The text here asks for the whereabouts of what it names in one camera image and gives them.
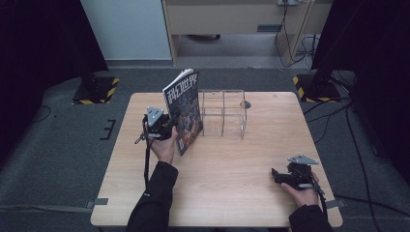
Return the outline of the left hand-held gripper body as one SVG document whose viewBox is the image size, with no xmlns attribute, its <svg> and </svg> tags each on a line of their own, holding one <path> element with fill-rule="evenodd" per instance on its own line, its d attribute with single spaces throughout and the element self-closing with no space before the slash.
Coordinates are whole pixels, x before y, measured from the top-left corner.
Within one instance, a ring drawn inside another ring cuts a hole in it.
<svg viewBox="0 0 410 232">
<path fill-rule="evenodd" d="M 142 120 L 143 133 L 141 139 L 166 140 L 171 137 L 173 126 L 173 119 L 165 114 L 162 108 L 148 106 Z"/>
</svg>

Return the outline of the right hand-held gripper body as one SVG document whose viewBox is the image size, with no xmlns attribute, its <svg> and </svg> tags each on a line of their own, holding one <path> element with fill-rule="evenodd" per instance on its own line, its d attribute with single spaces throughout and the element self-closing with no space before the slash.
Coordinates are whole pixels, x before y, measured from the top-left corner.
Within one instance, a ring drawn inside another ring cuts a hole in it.
<svg viewBox="0 0 410 232">
<path fill-rule="evenodd" d="M 317 164 L 317 161 L 305 155 L 298 155 L 287 159 L 288 176 L 284 182 L 293 189 L 309 189 L 313 187 L 313 176 L 311 167 Z"/>
</svg>

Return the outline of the dark illustrated magazine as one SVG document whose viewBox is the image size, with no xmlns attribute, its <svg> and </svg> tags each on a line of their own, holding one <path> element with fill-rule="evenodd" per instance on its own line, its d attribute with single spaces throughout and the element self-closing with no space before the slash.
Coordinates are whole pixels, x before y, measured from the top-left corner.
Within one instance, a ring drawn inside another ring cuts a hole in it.
<svg viewBox="0 0 410 232">
<path fill-rule="evenodd" d="M 186 69 L 162 89 L 169 116 L 180 112 L 179 125 L 176 127 L 176 140 L 179 154 L 182 156 L 195 138 L 203 130 L 198 97 L 199 72 Z"/>
</svg>

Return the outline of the clear acrylic divided rack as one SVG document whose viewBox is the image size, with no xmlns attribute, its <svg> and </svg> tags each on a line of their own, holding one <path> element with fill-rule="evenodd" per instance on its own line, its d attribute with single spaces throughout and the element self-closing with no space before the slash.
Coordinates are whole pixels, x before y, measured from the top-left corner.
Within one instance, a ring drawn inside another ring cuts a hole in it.
<svg viewBox="0 0 410 232">
<path fill-rule="evenodd" d="M 247 126 L 247 108 L 243 90 L 200 90 L 199 103 L 204 136 L 233 136 L 243 139 Z"/>
</svg>

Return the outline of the person's right hand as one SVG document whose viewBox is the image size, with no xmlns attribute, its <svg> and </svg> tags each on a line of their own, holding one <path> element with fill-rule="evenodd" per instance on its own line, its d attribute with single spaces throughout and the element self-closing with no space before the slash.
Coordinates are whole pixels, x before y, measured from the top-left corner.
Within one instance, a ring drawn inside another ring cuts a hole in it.
<svg viewBox="0 0 410 232">
<path fill-rule="evenodd" d="M 296 190 L 286 183 L 281 183 L 280 186 L 293 197 L 298 208 L 319 204 L 319 196 L 314 188 Z"/>
</svg>

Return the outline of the person's left hand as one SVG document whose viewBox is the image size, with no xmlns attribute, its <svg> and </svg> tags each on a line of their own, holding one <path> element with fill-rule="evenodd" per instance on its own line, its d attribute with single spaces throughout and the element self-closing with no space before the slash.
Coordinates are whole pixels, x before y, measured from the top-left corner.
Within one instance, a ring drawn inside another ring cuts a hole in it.
<svg viewBox="0 0 410 232">
<path fill-rule="evenodd" d="M 165 140 L 150 139 L 150 148 L 159 161 L 171 164 L 175 154 L 175 140 L 178 136 L 176 127 L 172 128 L 171 136 Z"/>
</svg>

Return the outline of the grey tape strip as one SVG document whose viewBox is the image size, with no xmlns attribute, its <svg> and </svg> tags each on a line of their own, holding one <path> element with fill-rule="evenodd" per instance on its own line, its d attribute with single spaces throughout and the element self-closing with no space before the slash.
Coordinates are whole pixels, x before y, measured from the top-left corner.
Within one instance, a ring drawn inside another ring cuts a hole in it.
<svg viewBox="0 0 410 232">
<path fill-rule="evenodd" d="M 343 199 L 334 199 L 326 202 L 326 208 L 327 209 L 333 209 L 333 208 L 343 208 L 346 207 L 347 204 Z"/>
<path fill-rule="evenodd" d="M 88 201 L 86 203 L 86 208 L 93 209 L 97 205 L 106 205 L 107 203 L 108 203 L 107 198 L 96 198 L 96 199 Z"/>
</svg>

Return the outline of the striped-edge black stand base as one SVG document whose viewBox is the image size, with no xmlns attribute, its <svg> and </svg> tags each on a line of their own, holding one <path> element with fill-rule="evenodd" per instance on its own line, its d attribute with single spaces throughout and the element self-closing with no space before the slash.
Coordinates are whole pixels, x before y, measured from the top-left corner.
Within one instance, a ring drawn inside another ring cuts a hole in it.
<svg viewBox="0 0 410 232">
<path fill-rule="evenodd" d="M 97 77 L 94 87 L 81 82 L 73 96 L 74 104 L 107 103 L 111 100 L 119 79 L 117 77 Z"/>
<path fill-rule="evenodd" d="M 302 102 L 338 102 L 340 100 L 337 87 L 328 79 L 316 78 L 314 74 L 297 74 L 292 80 Z"/>
</svg>

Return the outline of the white cabinet panel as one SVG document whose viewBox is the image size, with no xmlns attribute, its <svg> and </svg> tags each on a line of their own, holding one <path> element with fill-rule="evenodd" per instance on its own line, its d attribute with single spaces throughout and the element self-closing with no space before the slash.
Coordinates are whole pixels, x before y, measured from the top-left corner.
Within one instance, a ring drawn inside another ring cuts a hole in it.
<svg viewBox="0 0 410 232">
<path fill-rule="evenodd" d="M 161 0 L 80 0 L 106 60 L 170 60 Z"/>
</svg>

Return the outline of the light wooden desk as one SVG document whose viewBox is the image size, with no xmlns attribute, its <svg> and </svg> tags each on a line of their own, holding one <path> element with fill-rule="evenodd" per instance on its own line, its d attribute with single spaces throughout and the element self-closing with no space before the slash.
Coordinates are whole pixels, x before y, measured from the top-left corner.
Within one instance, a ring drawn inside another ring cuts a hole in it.
<svg viewBox="0 0 410 232">
<path fill-rule="evenodd" d="M 278 6 L 278 0 L 161 0 L 171 56 L 183 35 L 275 33 L 278 54 L 287 65 L 306 35 L 319 35 L 334 0 L 301 0 Z"/>
</svg>

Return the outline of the black curtain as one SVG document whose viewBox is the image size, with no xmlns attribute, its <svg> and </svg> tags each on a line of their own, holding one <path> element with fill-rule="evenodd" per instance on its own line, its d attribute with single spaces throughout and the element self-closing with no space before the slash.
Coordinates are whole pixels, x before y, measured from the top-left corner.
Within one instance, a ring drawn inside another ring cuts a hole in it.
<svg viewBox="0 0 410 232">
<path fill-rule="evenodd" d="M 0 0 L 0 167 L 46 89 L 106 69 L 80 0 Z"/>
<path fill-rule="evenodd" d="M 377 154 L 410 186 L 410 0 L 334 0 L 313 67 L 350 71 Z"/>
</svg>

